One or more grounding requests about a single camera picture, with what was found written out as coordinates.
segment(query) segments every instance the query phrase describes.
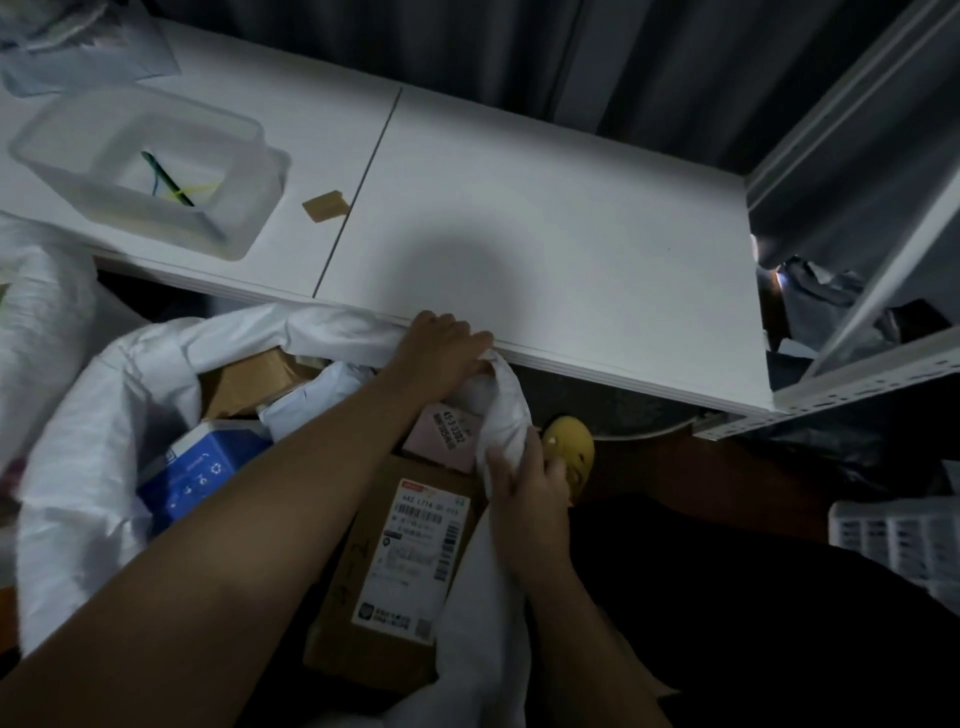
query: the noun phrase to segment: white table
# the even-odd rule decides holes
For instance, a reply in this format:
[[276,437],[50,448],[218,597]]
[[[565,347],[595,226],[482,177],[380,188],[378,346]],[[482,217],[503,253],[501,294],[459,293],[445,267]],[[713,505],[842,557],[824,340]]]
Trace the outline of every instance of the white table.
[[[120,272],[248,301],[316,296],[400,322],[450,310],[493,330],[519,363],[731,412],[772,409],[739,178],[161,27],[183,75],[145,83],[257,119],[292,160],[247,256],[226,262],[87,222],[6,153],[47,98],[0,92],[0,207],[89,236],[98,264]],[[353,211],[314,224],[300,204],[333,189]]]

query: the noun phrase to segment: hand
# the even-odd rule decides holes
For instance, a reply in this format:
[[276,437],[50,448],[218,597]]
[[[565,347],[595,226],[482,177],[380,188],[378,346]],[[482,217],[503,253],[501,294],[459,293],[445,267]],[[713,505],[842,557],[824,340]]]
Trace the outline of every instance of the hand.
[[487,450],[493,486],[493,545],[504,569],[534,598],[574,573],[570,562],[570,489],[566,463],[544,467],[540,437],[527,430],[527,447],[516,473],[499,448]]
[[489,331],[470,333],[470,324],[452,313],[421,311],[380,376],[395,377],[414,391],[420,405],[440,401],[490,365],[477,357],[493,346]]

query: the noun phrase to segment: brown floor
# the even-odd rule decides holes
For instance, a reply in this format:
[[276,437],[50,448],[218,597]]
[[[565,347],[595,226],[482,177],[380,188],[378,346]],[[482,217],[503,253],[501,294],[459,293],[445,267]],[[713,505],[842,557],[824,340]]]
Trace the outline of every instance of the brown floor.
[[827,540],[832,498],[818,474],[736,440],[688,431],[651,440],[600,442],[581,502],[640,492],[673,510],[747,530]]

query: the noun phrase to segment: forearm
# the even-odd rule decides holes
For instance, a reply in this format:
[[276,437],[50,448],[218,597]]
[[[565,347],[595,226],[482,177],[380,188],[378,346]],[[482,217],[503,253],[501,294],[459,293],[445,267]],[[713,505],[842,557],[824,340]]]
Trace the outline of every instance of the forearm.
[[562,726],[666,727],[635,660],[570,567],[529,594],[542,654],[546,697]]
[[[232,722],[373,472],[423,404],[405,379],[384,371],[264,452],[11,676],[35,685],[56,674],[57,703],[15,699],[13,706],[35,724]],[[16,684],[0,684],[8,706]],[[200,684],[203,696],[186,700]],[[82,715],[55,713],[57,704],[77,706],[65,692],[87,707]],[[151,700],[158,692],[169,699]]]

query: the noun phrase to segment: person's left arm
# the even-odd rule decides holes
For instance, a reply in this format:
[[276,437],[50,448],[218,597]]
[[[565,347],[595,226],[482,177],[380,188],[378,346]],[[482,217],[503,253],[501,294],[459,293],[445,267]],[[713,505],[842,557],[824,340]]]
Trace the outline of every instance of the person's left arm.
[[0,725],[232,725],[383,457],[491,345],[421,313],[379,375],[171,526],[0,682]]

